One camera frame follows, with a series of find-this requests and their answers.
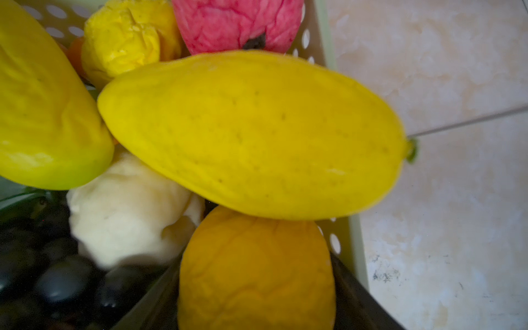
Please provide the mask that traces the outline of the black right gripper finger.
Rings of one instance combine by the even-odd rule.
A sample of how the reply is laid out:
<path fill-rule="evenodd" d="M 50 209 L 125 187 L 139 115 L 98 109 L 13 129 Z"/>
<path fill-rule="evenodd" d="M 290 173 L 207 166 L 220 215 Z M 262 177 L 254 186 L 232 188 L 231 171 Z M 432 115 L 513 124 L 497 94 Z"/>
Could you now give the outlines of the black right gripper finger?
<path fill-rule="evenodd" d="M 405 330 L 331 253 L 335 280 L 335 330 Z"/>

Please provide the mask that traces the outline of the orange yellow orange fruit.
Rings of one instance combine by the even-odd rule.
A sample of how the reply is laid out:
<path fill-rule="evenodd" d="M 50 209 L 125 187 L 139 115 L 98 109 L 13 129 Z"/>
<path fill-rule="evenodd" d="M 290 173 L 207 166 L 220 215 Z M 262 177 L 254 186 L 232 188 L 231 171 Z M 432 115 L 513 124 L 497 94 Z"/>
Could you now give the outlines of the orange yellow orange fruit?
<path fill-rule="evenodd" d="M 331 254 L 313 221 L 213 209 L 180 266 L 180 329 L 332 329 Z"/>

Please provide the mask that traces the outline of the light green plastic basket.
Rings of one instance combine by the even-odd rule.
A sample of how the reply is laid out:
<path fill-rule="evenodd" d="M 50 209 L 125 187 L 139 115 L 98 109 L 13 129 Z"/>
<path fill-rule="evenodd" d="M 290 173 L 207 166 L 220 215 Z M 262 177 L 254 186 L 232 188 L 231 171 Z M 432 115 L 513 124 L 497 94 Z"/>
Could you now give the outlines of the light green plastic basket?
<path fill-rule="evenodd" d="M 85 20 L 97 11 L 103 1 L 20 1 L 48 33 L 68 46 L 79 34 Z M 301 30 L 291 52 L 312 63 L 336 68 L 329 35 L 326 6 L 322 1 L 306 1 L 302 11 Z M 319 221 L 329 248 L 368 291 L 368 276 L 360 220 L 353 215 L 337 220 Z M 138 304 L 117 325 L 116 329 L 177 329 L 176 312 Z"/>

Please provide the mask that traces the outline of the black grape bunch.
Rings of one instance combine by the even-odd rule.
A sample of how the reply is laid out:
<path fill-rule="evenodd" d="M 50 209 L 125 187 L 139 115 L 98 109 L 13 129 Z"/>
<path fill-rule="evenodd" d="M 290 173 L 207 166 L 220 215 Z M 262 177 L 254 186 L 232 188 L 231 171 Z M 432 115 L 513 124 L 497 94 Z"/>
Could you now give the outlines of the black grape bunch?
<path fill-rule="evenodd" d="M 70 235 L 65 206 L 1 218 L 2 329 L 112 329 L 165 271 L 102 270 Z"/>

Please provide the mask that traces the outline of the yellow mango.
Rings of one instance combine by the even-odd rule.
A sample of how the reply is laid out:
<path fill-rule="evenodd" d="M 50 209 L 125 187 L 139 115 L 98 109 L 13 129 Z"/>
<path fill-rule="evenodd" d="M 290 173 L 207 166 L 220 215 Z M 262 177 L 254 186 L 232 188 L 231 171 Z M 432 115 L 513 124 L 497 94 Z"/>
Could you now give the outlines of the yellow mango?
<path fill-rule="evenodd" d="M 272 219 L 366 210 L 417 148 L 364 85 L 259 50 L 141 67 L 110 82 L 98 109 L 151 168 L 216 204 Z"/>

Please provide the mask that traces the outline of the white garlic bulb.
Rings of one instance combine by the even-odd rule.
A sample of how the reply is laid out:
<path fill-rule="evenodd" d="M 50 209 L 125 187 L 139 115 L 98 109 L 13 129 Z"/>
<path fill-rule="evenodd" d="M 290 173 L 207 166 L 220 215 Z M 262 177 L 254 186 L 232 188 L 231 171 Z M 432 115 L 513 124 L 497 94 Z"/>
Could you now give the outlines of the white garlic bulb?
<path fill-rule="evenodd" d="M 111 166 L 67 193 L 78 250 L 100 269 L 167 265 L 202 222 L 204 198 L 118 146 Z"/>

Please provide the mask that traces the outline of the pink red pomegranate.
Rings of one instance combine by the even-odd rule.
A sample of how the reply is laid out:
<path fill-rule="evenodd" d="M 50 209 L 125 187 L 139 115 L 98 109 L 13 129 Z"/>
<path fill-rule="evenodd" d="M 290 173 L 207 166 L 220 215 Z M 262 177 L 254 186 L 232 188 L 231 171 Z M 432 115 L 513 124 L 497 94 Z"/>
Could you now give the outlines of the pink red pomegranate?
<path fill-rule="evenodd" d="M 303 1 L 173 1 L 178 28 L 192 55 L 229 50 L 286 53 L 303 18 Z"/>

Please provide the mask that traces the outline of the yellow banana-like fruit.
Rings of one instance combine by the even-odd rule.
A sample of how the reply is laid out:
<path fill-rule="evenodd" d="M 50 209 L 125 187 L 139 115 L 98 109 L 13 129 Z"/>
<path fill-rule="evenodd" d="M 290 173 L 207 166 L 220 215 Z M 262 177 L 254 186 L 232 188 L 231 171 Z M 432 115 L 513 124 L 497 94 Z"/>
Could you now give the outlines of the yellow banana-like fruit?
<path fill-rule="evenodd" d="M 15 1 L 1 2 L 1 176 L 55 191 L 104 173 L 114 141 L 59 44 Z"/>

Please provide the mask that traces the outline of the yellow crumpled lemon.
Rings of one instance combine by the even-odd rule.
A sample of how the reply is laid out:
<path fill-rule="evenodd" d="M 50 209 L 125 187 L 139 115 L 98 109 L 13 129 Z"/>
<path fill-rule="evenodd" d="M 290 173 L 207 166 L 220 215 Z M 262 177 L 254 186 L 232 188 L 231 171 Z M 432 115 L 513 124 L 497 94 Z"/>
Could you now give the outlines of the yellow crumpled lemon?
<path fill-rule="evenodd" d="M 81 63 L 96 89 L 117 76 L 182 56 L 170 1 L 107 1 L 85 22 Z"/>

